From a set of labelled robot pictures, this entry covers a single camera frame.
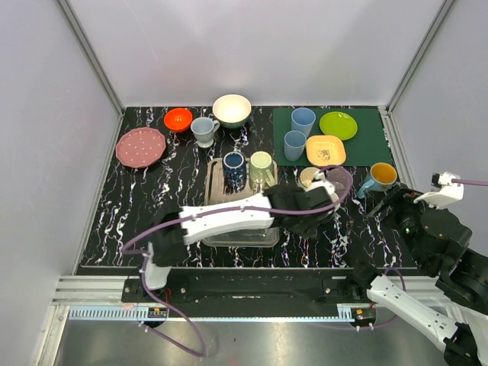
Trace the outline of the blue butterfly mug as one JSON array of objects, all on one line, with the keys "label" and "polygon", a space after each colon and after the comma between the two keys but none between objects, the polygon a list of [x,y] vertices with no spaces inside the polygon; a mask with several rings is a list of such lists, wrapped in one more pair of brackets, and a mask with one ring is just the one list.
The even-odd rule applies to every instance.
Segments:
[{"label": "blue butterfly mug", "polygon": [[371,166],[371,170],[358,189],[357,196],[363,199],[368,191],[387,191],[396,181],[396,169],[385,162],[378,162]]}]

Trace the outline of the cream white mug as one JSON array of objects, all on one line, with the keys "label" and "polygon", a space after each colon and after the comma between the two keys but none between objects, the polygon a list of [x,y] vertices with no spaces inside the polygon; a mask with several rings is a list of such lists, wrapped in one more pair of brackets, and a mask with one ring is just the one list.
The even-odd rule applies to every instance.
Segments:
[{"label": "cream white mug", "polygon": [[302,170],[298,178],[298,185],[303,189],[308,188],[313,183],[314,175],[319,169],[315,167],[306,167]]}]

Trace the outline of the light green mug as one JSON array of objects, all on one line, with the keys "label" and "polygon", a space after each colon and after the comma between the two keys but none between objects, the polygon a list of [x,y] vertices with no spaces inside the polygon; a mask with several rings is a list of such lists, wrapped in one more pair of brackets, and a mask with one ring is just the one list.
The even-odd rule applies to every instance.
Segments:
[{"label": "light green mug", "polygon": [[256,184],[275,185],[274,161],[265,151],[254,152],[249,160],[249,178]]}]

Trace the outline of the lilac purple mug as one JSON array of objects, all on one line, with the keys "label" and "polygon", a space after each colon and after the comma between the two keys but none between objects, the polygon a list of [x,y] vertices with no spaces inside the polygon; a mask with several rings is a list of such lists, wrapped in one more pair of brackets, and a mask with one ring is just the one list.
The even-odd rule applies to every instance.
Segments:
[{"label": "lilac purple mug", "polygon": [[345,191],[348,183],[353,181],[352,175],[343,168],[334,168],[326,173],[326,179],[335,186],[335,191]]}]

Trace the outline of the dark blue mug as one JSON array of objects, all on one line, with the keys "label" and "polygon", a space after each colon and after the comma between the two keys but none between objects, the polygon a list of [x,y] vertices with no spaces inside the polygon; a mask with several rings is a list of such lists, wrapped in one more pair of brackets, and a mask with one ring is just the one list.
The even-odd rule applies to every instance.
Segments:
[{"label": "dark blue mug", "polygon": [[240,152],[228,152],[222,160],[223,176],[227,183],[240,185],[246,181],[246,158]]}]

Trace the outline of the silver metal tray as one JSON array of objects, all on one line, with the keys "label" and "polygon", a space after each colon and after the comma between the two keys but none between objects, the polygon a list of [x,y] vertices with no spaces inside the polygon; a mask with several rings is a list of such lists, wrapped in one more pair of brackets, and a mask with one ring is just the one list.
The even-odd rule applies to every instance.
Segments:
[{"label": "silver metal tray", "polygon": [[[212,159],[208,164],[204,204],[214,205],[242,200],[254,194],[262,193],[270,185],[266,181],[258,183],[246,180],[241,188],[231,188],[226,185],[221,158]],[[209,236],[203,239],[207,246],[214,247],[258,247],[271,248],[278,243],[279,229],[267,228],[256,230],[237,230],[229,233]]]}]

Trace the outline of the blue plastic tumbler front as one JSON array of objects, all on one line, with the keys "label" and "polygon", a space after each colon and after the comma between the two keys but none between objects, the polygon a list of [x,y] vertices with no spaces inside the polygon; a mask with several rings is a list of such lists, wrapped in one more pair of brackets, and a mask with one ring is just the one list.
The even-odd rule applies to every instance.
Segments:
[{"label": "blue plastic tumbler front", "polygon": [[299,130],[291,130],[284,135],[284,155],[289,161],[297,161],[305,148],[307,137]]}]

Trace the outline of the blue plastic tumbler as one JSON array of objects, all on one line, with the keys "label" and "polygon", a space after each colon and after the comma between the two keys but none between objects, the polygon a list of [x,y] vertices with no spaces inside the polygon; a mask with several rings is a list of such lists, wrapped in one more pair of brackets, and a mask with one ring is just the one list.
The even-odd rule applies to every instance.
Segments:
[{"label": "blue plastic tumbler", "polygon": [[291,130],[284,135],[284,155],[289,161],[297,161],[305,148],[307,137],[299,130]]},{"label": "blue plastic tumbler", "polygon": [[309,108],[296,108],[291,113],[291,129],[309,136],[316,122],[315,113]]}]

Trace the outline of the dark green mat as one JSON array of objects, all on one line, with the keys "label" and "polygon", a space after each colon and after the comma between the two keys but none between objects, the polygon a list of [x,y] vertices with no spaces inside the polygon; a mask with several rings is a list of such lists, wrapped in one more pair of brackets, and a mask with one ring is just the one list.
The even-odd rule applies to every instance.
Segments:
[{"label": "dark green mat", "polygon": [[[292,107],[278,107],[272,112],[274,160],[279,166],[307,167],[310,162],[305,152],[295,162],[287,160],[284,154],[284,136],[291,130],[293,110]],[[371,166],[377,162],[389,164],[393,162],[378,109],[340,108],[339,111],[353,117],[358,125],[355,136],[344,142],[346,154],[344,166]]]}]

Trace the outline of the blue plastic tumbler rear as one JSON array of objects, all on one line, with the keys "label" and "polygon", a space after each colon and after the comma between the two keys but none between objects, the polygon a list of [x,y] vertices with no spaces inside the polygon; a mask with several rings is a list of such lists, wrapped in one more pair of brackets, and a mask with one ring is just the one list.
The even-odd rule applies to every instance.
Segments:
[{"label": "blue plastic tumbler rear", "polygon": [[315,113],[309,108],[296,108],[291,113],[291,129],[309,136],[316,122]]}]

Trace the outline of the lime green plate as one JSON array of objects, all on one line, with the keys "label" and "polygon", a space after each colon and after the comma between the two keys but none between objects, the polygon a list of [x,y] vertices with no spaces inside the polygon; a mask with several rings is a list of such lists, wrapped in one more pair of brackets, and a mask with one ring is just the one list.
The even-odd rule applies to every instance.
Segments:
[{"label": "lime green plate", "polygon": [[341,111],[331,111],[319,120],[319,128],[325,135],[338,137],[340,140],[350,140],[358,132],[356,120]]}]

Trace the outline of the light blue footed cup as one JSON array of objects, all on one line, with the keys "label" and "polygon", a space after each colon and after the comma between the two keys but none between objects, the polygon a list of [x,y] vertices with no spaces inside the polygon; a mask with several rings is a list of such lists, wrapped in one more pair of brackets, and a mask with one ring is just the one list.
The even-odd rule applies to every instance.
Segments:
[{"label": "light blue footed cup", "polygon": [[209,117],[198,117],[191,122],[191,132],[197,140],[197,145],[202,149],[212,147],[214,134],[219,127],[220,122]]}]

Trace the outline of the orange red bowl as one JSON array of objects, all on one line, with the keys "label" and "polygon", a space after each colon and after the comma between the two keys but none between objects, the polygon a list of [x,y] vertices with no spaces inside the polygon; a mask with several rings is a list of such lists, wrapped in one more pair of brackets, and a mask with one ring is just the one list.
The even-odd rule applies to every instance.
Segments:
[{"label": "orange red bowl", "polygon": [[187,108],[174,108],[166,113],[164,125],[173,132],[185,132],[191,126],[193,115]]}]

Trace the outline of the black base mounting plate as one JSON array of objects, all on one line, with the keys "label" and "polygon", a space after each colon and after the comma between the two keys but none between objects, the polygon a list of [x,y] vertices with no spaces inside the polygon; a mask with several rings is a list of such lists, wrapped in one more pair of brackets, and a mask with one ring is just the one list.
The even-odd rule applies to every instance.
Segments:
[{"label": "black base mounting plate", "polygon": [[174,268],[153,293],[197,318],[323,317],[368,303],[372,271],[351,268]]}]

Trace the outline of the right aluminium frame post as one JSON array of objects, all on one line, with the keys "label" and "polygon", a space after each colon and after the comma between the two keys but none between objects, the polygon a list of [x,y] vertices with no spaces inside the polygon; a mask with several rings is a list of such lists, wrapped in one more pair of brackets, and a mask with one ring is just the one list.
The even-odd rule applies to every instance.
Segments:
[{"label": "right aluminium frame post", "polygon": [[444,0],[441,2],[441,6],[437,10],[431,24],[429,25],[428,30],[422,38],[422,41],[417,48],[413,58],[411,59],[405,73],[403,74],[399,85],[396,87],[393,96],[385,106],[388,113],[391,114],[395,107],[399,104],[400,99],[403,97],[403,94],[407,90],[417,69],[420,67],[423,59],[425,58],[425,55],[429,51],[431,45],[435,41],[444,23],[447,21],[450,13],[457,3],[457,0]]}]

